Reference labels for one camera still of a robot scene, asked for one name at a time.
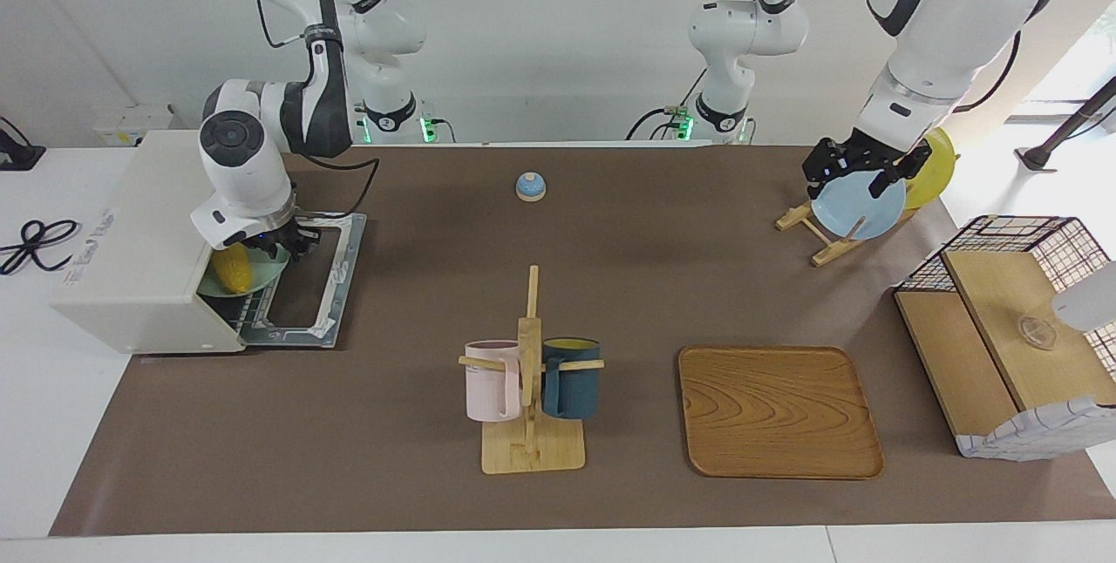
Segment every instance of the black metal pole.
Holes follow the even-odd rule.
[[[1066,139],[1072,135],[1078,127],[1085,125],[1085,122],[1091,118],[1093,115],[1100,112],[1100,108],[1107,105],[1114,96],[1116,96],[1116,77],[1108,79],[1108,83],[1089,97],[1088,102],[1085,102],[1080,109],[1074,113],[1072,117],[1066,118],[1066,122],[1055,130],[1042,145],[1032,146],[1024,151],[1024,153],[1017,153],[1019,160],[1029,170],[1043,170],[1054,150],[1066,142]]]

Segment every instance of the green plate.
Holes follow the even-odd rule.
[[[248,249],[248,263],[252,268],[252,285],[248,287],[244,293],[229,293],[228,289],[218,279],[217,273],[213,270],[213,263],[211,261],[206,268],[205,274],[202,275],[202,282],[198,285],[198,294],[205,295],[206,297],[242,297],[244,295],[251,295],[260,288],[275,282],[282,269],[287,268],[287,260],[290,260],[290,254],[287,252],[282,247],[279,248],[279,252],[276,254],[275,259],[268,256],[267,251],[262,249]]]

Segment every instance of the wooden board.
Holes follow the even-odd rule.
[[[1049,352],[1032,347],[1019,334],[1019,317],[1049,304],[1055,295],[1035,256],[946,251],[944,258],[1017,408],[1080,395],[1116,403],[1116,382],[1079,332],[1059,324],[1057,344]]]
[[[860,381],[834,347],[686,347],[690,461],[706,476],[859,480],[884,457]]]
[[[959,294],[907,290],[895,302],[954,435],[988,435],[1019,412]]]
[[[525,436],[527,418],[485,422],[481,432],[481,470],[485,474],[557,471],[585,467],[585,433],[577,419],[535,413],[535,451]]]

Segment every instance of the black wire grid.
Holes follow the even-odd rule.
[[[1076,217],[978,217],[946,242],[895,290],[956,290],[942,254],[945,251],[1028,251],[1056,290],[1084,280],[1108,264],[1108,255]],[[1108,373],[1116,379],[1116,323],[1085,334]]]

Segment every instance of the brown table surface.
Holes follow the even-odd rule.
[[[1085,452],[959,456],[886,290],[954,232],[940,202],[818,269],[817,238],[773,229],[802,200],[801,147],[378,153],[337,349],[136,357],[52,535],[1116,517]],[[365,179],[290,166],[306,208],[347,207]],[[514,198],[527,170],[547,179],[541,202]],[[545,335],[603,343],[600,408],[585,469],[484,476],[455,359],[468,341],[514,335],[531,263]],[[286,287],[300,277],[295,266]],[[675,371],[694,344],[847,351],[883,474],[698,475]]]

